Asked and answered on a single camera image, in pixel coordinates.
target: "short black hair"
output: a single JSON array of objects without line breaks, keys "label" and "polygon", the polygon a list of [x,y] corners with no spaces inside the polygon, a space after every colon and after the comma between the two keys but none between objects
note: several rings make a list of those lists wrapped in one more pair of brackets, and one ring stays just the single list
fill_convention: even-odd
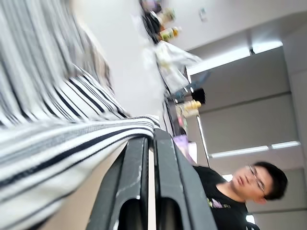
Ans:
[{"label": "short black hair", "polygon": [[288,185],[288,179],[284,172],[281,169],[277,168],[275,165],[264,161],[257,162],[254,164],[254,166],[265,168],[273,178],[272,191],[264,198],[266,200],[281,199],[284,196]]}]

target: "black and white striped fabric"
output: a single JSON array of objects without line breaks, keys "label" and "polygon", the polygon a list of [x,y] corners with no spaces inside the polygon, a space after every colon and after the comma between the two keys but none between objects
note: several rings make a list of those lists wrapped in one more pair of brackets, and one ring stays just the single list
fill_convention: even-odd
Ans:
[{"label": "black and white striped fabric", "polygon": [[0,0],[0,28],[0,230],[24,230],[158,122],[128,118],[69,0]]}]

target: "bottle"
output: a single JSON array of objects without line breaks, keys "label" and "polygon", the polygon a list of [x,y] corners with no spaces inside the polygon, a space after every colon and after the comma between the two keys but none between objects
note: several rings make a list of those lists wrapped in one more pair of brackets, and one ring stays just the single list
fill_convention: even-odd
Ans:
[{"label": "bottle", "polygon": [[201,103],[197,102],[195,100],[185,102],[183,104],[183,110],[194,110],[194,109],[198,109],[200,107],[201,107]]},{"label": "bottle", "polygon": [[163,41],[168,42],[170,39],[177,37],[181,31],[181,27],[172,27],[161,31],[160,36]]}]

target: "white wall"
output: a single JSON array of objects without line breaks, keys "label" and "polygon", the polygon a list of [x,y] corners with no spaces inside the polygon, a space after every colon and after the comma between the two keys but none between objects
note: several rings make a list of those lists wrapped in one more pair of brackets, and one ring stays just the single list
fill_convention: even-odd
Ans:
[{"label": "white wall", "polygon": [[117,99],[132,115],[162,118],[164,85],[138,0],[76,0],[78,16],[97,38],[110,65]]},{"label": "white wall", "polygon": [[201,111],[290,91],[283,48],[214,68],[203,88],[207,103]]},{"label": "white wall", "polygon": [[300,140],[307,166],[307,24],[283,40]]},{"label": "white wall", "polygon": [[214,68],[202,87],[209,154],[298,140],[282,47]]},{"label": "white wall", "polygon": [[[183,32],[174,44],[185,50],[307,10],[306,0],[163,0],[163,4],[175,9],[174,25],[182,26]],[[200,20],[201,7],[206,9],[206,22]]]},{"label": "white wall", "polygon": [[285,172],[289,181],[282,200],[271,201],[266,205],[247,205],[254,214],[255,222],[261,230],[306,229],[307,195],[303,169]]},{"label": "white wall", "polygon": [[201,122],[209,154],[298,140],[291,95],[203,113]]},{"label": "white wall", "polygon": [[307,211],[256,214],[255,222],[261,230],[303,230],[307,226]]}]

